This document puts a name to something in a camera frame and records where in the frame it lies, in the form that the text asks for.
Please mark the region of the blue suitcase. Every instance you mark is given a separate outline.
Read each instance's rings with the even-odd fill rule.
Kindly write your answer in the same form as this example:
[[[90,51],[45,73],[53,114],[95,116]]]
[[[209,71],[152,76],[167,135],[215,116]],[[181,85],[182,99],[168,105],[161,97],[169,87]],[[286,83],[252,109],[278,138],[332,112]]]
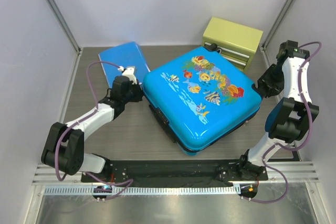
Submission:
[[[262,102],[250,78],[206,47],[147,73],[143,92],[167,134],[189,155],[242,126]]]

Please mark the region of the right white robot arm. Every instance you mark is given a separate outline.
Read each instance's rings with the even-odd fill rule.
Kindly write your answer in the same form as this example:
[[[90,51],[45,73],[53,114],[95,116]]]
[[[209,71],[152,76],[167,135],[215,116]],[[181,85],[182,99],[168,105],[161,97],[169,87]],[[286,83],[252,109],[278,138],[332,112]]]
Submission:
[[[315,56],[298,42],[287,40],[279,47],[276,64],[258,79],[264,98],[282,94],[265,123],[265,135],[233,166],[240,180],[259,180],[267,175],[268,160],[280,149],[295,152],[309,142],[319,107],[308,91],[308,67]]]

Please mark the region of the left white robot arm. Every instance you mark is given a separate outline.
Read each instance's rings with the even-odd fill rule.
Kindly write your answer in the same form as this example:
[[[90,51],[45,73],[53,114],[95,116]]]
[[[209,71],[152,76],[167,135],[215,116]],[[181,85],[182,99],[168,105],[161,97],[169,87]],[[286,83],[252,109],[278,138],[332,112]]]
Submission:
[[[97,154],[85,153],[85,141],[95,131],[115,120],[129,102],[140,102],[143,91],[135,76],[136,68],[118,67],[106,96],[96,101],[89,112],[68,123],[54,123],[49,130],[41,155],[41,162],[55,169],[56,177],[63,181],[67,175],[83,172],[100,182],[112,174],[111,161]]]

